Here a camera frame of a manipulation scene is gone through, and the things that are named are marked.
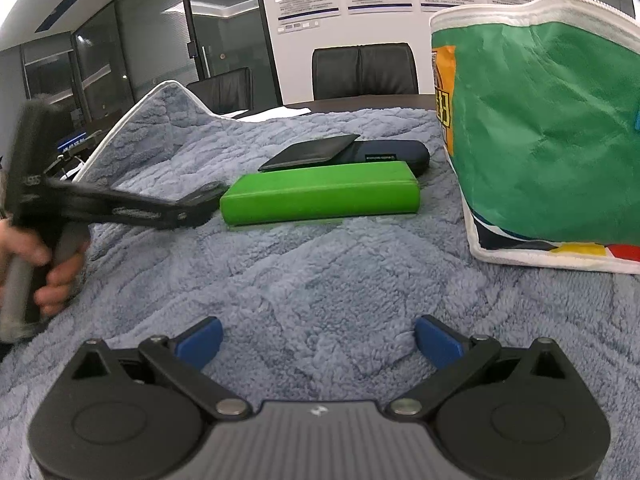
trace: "green box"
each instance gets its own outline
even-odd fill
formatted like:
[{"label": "green box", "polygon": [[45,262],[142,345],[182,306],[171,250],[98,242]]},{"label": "green box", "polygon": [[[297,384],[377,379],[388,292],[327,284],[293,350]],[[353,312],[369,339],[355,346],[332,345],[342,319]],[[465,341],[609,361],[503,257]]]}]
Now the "green box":
[{"label": "green box", "polygon": [[220,199],[231,226],[415,213],[419,207],[418,182],[400,161],[248,174]]}]

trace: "black leather chair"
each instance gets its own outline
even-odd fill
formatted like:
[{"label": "black leather chair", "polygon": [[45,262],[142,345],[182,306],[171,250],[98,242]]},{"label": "black leather chair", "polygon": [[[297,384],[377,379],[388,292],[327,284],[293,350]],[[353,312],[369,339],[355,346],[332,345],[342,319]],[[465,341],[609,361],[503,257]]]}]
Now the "black leather chair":
[{"label": "black leather chair", "polygon": [[418,93],[407,43],[318,48],[311,65],[314,99]]},{"label": "black leather chair", "polygon": [[189,83],[187,88],[215,114],[254,109],[254,85],[248,67]]}]

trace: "blue rubber pad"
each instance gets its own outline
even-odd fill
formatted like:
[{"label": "blue rubber pad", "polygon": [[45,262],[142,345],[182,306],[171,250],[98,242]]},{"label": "blue rubber pad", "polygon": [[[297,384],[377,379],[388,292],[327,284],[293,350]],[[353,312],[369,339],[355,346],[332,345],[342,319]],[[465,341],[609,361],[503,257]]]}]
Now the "blue rubber pad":
[{"label": "blue rubber pad", "polygon": [[465,354],[464,345],[428,319],[415,322],[415,342],[418,349],[439,370]]},{"label": "blue rubber pad", "polygon": [[177,343],[174,355],[181,361],[202,370],[220,350],[222,339],[222,323],[215,317]]}]

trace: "hand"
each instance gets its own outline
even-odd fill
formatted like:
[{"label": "hand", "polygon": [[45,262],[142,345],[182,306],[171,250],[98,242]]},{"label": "hand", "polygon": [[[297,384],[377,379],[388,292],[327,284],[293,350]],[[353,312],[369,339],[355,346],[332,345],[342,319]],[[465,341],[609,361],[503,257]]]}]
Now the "hand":
[{"label": "hand", "polygon": [[[84,252],[89,247],[85,242],[70,259],[59,264],[47,274],[47,285],[34,294],[34,301],[46,316],[55,316],[65,307],[65,301],[71,293],[72,283],[84,265]],[[40,237],[29,230],[11,227],[8,220],[0,221],[0,285],[4,282],[6,266],[10,254],[17,254],[34,266],[41,267],[50,262],[51,251],[42,243]],[[0,301],[4,294],[0,286]]]}]

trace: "dark wooden table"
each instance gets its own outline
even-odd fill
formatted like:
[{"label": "dark wooden table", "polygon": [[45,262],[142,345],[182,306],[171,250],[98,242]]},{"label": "dark wooden table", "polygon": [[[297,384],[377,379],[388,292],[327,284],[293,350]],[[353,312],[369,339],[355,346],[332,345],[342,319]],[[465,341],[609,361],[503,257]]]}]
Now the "dark wooden table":
[{"label": "dark wooden table", "polygon": [[[322,99],[285,105],[287,108],[309,108],[313,114],[329,112],[356,112],[365,108],[380,110],[382,108],[416,108],[418,110],[435,110],[436,101],[432,94],[410,95],[361,95],[357,97],[343,97],[339,99]],[[234,117],[240,119],[264,110],[250,110]]]}]

